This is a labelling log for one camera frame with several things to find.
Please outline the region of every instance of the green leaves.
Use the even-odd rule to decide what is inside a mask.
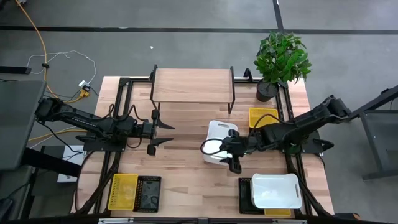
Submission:
[[[312,64],[308,60],[308,53],[301,47],[306,48],[300,37],[271,32],[267,38],[261,40],[257,60],[253,63],[266,82],[307,78]]]

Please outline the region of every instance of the gray floor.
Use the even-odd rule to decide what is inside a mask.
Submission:
[[[393,0],[280,0],[286,29],[398,29],[398,2]],[[40,26],[196,27],[275,29],[272,0],[119,0],[29,1],[28,13]],[[0,24],[29,25],[11,3],[0,12]],[[215,33],[84,33],[43,32],[48,52],[77,50],[96,61],[92,86],[99,90],[105,75],[148,75],[153,64],[163,68],[228,68],[236,76],[252,61],[267,34]],[[306,87],[311,106],[334,94],[355,110],[385,88],[398,84],[398,35],[303,35],[313,72]],[[0,65],[24,66],[32,54],[42,54],[35,32],[0,31]],[[50,63],[49,85],[72,95],[81,80],[93,74],[92,63],[76,54]],[[34,72],[42,58],[31,61]],[[41,79],[42,75],[0,78]],[[94,112],[96,97],[74,106]],[[54,130],[69,127],[51,124]],[[35,126],[32,136],[47,131]],[[325,153],[326,174],[335,212],[356,212],[365,220],[398,223],[398,178],[363,182],[376,171],[360,120],[327,125],[321,137],[335,147]],[[64,134],[70,144],[79,142]],[[46,145],[59,145],[50,139]]]

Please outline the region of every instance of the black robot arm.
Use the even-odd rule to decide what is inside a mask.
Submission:
[[[239,157],[253,151],[277,149],[284,152],[296,152],[300,144],[318,128],[328,123],[338,124],[344,121],[351,111],[341,99],[333,95],[314,109],[287,122],[268,124],[251,130],[248,136],[240,136],[237,131],[229,130],[229,137],[223,139],[220,151],[226,151],[232,157],[221,160],[229,164],[231,172],[240,174]]]
[[[111,115],[113,108],[114,105],[111,105],[109,113],[101,118],[78,110],[59,99],[47,98],[40,101],[35,115],[36,120],[42,124],[47,121],[63,121],[93,133],[92,136],[77,137],[84,142],[99,139],[109,144],[126,142],[127,138],[150,139],[151,142],[148,149],[150,148],[154,151],[155,146],[172,140],[172,138],[155,138],[157,127],[174,129],[160,121],[159,110],[152,111],[152,123],[144,119],[142,120],[142,124],[138,124],[138,121],[130,116],[131,111],[135,110],[134,105],[132,105],[128,114],[117,117],[112,117]]]

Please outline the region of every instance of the white cable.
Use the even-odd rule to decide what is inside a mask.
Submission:
[[[89,61],[93,62],[93,65],[94,65],[94,75],[92,76],[92,78],[91,78],[91,79],[89,80],[89,82],[88,82],[88,84],[90,84],[91,81],[93,81],[94,77],[95,77],[96,74],[97,74],[97,68],[96,68],[96,66],[95,66],[95,61],[92,60],[92,59],[90,59],[90,58],[89,58],[87,55],[85,55],[85,54],[82,54],[82,53],[80,53],[80,52],[78,52],[78,51],[76,51],[76,50],[70,50],[70,51],[68,51],[68,52],[47,53],[47,55],[49,55],[49,54],[52,54],[52,55],[55,54],[55,56],[52,57],[50,60],[48,60],[47,63],[49,63],[51,60],[53,60],[53,59],[54,59],[56,56],[58,56],[59,54],[63,54],[67,59],[70,59],[70,57],[68,57],[67,54],[72,53],[72,52],[74,52],[74,53],[76,53],[76,54],[80,54],[81,56],[86,57],[86,59],[88,59]],[[26,67],[29,67],[30,60],[32,59],[32,57],[44,57],[44,55],[32,55],[32,56],[30,56],[29,59],[28,59],[28,61],[27,61]],[[42,72],[44,72],[44,68],[43,68],[39,73],[35,73],[35,72],[31,72],[31,73],[32,73],[32,74],[35,74],[35,75],[38,75],[38,74],[40,74],[40,73],[42,73]]]
[[[61,131],[66,131],[66,130],[69,130],[69,129],[72,129],[72,128],[75,128],[75,127],[76,127],[76,126],[72,126],[72,127],[69,127],[69,128],[65,128],[65,129],[63,129],[63,130],[61,130]],[[50,137],[48,137],[48,138],[46,138],[46,139],[44,139],[44,140],[41,140],[41,142],[37,143],[36,145],[34,145],[34,146],[30,147],[30,148],[33,149],[34,147],[38,146],[39,144],[42,144],[43,142],[49,140],[49,139],[52,138],[52,137],[54,137],[54,135],[51,135]]]

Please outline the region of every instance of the potted plant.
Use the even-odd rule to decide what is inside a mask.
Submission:
[[[262,80],[257,84],[258,100],[266,102],[275,97],[279,91],[278,82],[307,78],[312,64],[307,59],[308,53],[301,47],[306,49],[300,37],[293,34],[271,32],[261,41],[257,60],[254,61],[262,74]]]

